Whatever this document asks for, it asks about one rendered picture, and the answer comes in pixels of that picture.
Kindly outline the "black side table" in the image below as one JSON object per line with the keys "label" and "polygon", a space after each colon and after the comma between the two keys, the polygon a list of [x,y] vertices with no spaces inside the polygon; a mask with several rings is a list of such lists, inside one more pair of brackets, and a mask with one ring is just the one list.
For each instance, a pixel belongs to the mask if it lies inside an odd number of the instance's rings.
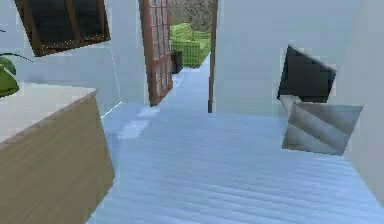
{"label": "black side table", "polygon": [[178,74],[183,69],[182,52],[173,50],[171,52],[172,73]]}

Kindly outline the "green checked sofa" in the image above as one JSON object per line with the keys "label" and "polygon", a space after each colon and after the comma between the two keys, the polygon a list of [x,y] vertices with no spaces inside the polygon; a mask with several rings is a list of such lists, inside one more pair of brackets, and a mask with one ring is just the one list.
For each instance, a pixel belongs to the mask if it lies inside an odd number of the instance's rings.
{"label": "green checked sofa", "polygon": [[185,67],[199,68],[211,52],[211,34],[193,30],[189,23],[170,27],[172,49],[182,52]]}

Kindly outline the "brown glazed room door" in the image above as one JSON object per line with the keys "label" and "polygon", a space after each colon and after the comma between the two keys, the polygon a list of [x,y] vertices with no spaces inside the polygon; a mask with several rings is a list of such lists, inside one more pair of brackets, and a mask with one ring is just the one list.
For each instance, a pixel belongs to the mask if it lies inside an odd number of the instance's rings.
{"label": "brown glazed room door", "polygon": [[168,0],[141,0],[149,104],[160,104],[173,88]]}

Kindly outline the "black television set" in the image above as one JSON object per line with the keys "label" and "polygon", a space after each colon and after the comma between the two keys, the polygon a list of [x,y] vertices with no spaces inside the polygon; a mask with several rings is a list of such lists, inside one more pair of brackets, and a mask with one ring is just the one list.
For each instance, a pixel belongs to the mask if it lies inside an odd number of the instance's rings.
{"label": "black television set", "polygon": [[337,71],[288,45],[277,98],[296,96],[302,102],[326,103]]}

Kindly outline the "grey television stand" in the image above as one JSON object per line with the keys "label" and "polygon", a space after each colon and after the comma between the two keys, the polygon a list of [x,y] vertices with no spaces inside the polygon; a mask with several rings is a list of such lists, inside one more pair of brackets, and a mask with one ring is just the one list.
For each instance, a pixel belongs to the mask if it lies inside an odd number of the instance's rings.
{"label": "grey television stand", "polygon": [[358,105],[302,102],[280,97],[288,116],[283,149],[342,156],[363,110]]}

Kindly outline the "light wood cupboard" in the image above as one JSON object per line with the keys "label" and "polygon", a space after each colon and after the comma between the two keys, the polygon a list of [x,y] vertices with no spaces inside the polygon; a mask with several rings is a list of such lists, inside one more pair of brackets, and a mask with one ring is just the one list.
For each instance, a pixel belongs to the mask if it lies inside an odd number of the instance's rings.
{"label": "light wood cupboard", "polygon": [[0,224],[85,224],[113,185],[94,88],[22,83],[0,99]]}

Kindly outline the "brown framed window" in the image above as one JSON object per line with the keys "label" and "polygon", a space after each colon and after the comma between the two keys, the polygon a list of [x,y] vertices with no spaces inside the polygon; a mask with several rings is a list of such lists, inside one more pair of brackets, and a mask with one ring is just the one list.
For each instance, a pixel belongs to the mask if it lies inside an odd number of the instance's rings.
{"label": "brown framed window", "polygon": [[35,57],[109,41],[105,0],[13,0]]}

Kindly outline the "green house plant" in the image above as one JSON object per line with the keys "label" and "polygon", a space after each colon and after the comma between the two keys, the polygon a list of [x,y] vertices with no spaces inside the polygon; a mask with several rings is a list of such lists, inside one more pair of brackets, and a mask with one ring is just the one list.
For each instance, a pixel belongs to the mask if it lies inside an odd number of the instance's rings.
{"label": "green house plant", "polygon": [[8,56],[22,57],[16,53],[0,53],[0,98],[15,94],[19,91],[19,85],[14,78],[17,74],[14,63]]}

